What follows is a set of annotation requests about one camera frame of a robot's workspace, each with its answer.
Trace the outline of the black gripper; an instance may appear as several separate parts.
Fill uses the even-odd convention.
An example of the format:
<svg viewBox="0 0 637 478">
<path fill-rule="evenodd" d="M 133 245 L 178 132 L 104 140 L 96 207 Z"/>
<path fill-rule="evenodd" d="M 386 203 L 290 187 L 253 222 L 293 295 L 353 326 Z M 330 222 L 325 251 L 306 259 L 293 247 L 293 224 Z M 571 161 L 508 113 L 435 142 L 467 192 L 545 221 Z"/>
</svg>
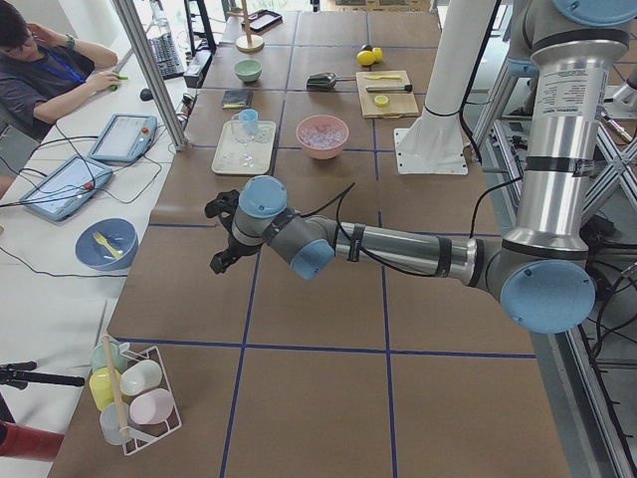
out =
<svg viewBox="0 0 637 478">
<path fill-rule="evenodd" d="M 239 205 L 240 192 L 236 189 L 220 192 L 204 207 L 207 218 L 217 218 L 227 231 L 227 247 L 216 253 L 210 262 L 210 268 L 214 273 L 225 273 L 241 257 L 241 244 L 234 237 L 232 226 L 234 216 Z"/>
</svg>

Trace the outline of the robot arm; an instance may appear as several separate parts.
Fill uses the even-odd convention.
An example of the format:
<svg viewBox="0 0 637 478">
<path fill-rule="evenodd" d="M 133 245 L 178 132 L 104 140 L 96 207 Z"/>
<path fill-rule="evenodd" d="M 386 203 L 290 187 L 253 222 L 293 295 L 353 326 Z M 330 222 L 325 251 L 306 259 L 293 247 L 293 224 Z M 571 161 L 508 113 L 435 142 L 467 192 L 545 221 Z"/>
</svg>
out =
<svg viewBox="0 0 637 478">
<path fill-rule="evenodd" d="M 509 61 L 536 75 L 526 168 L 514 228 L 500 242 L 454 241 L 302 214 L 277 178 L 251 178 L 205 208 L 228 231 L 210 266 L 225 272 L 271 247 L 301 277 L 335 256 L 371 260 L 417 277 L 453 278 L 498 300 L 523 328 L 557 334 L 581 324 L 595 302 L 580 237 L 584 195 L 608 71 L 628 49 L 632 1 L 519 1 Z"/>
</svg>

